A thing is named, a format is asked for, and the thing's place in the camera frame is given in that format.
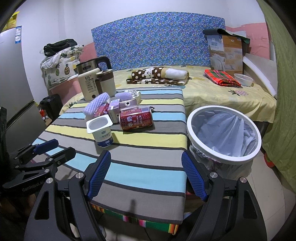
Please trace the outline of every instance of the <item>stainless steel kettle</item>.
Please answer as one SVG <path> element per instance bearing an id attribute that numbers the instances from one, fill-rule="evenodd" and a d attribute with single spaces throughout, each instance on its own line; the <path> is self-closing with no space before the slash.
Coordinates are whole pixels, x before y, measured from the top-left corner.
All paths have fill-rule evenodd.
<path id="1" fill-rule="evenodd" d="M 100 56 L 98 58 L 93 58 L 88 61 L 77 64 L 76 65 L 76 68 L 77 68 L 76 72 L 78 74 L 83 74 L 88 71 L 94 70 L 96 68 L 99 68 L 99 63 L 106 63 L 107 69 L 112 69 L 109 58 L 107 56 Z"/>

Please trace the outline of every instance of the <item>blue gripper pad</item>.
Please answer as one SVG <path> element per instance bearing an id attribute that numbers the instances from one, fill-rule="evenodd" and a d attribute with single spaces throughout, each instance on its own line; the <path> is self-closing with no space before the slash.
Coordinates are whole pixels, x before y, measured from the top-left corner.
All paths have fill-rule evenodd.
<path id="1" fill-rule="evenodd" d="M 93 176 L 89 181 L 89 192 L 87 193 L 88 198 L 93 198 L 98 195 L 100 188 L 103 184 L 104 178 L 108 172 L 111 164 L 111 153 L 106 152 L 105 156 L 102 158 L 98 168 L 94 172 Z"/>
<path id="2" fill-rule="evenodd" d="M 196 170 L 194 164 L 192 163 L 196 160 L 191 160 L 187 153 L 183 152 L 181 161 L 184 171 L 186 172 L 186 175 L 191 183 L 195 195 L 200 197 L 201 200 L 206 201 L 208 195 L 205 192 L 205 182 L 200 176 L 199 172 Z"/>
<path id="3" fill-rule="evenodd" d="M 50 141 L 37 145 L 34 148 L 33 152 L 36 155 L 41 155 L 43 153 L 46 153 L 50 150 L 57 148 L 58 146 L 59 146 L 59 142 L 56 139 L 52 139 Z"/>

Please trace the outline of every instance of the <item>red can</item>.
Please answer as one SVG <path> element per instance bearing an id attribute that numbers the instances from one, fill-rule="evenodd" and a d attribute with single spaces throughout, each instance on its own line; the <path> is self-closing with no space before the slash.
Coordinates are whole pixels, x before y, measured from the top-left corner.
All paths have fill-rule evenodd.
<path id="1" fill-rule="evenodd" d="M 107 115 L 108 114 L 108 107 L 109 104 L 102 104 L 97 110 L 96 113 L 94 114 L 94 118 L 99 117 L 101 115 Z"/>
<path id="2" fill-rule="evenodd" d="M 119 123 L 124 131 L 140 127 L 152 126 L 153 119 L 151 109 L 149 107 L 146 107 L 123 111 L 119 115 Z"/>

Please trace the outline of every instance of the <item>green curtain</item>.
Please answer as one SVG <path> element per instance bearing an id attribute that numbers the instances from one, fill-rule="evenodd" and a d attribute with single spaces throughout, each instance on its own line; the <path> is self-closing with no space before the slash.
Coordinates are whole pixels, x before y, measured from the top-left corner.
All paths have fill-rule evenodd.
<path id="1" fill-rule="evenodd" d="M 257 2 L 274 43 L 278 77 L 275 119 L 262 146 L 296 192 L 296 45 L 274 10 L 264 0 Z"/>

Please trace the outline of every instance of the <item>trash can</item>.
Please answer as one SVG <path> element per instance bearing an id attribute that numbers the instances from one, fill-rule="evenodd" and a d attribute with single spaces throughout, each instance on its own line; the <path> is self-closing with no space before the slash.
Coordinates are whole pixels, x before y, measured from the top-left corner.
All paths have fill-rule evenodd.
<path id="1" fill-rule="evenodd" d="M 187 119 L 187 133 L 191 153 L 208 170 L 233 180 L 251 173 L 261 135 L 241 112 L 218 105 L 197 108 Z"/>

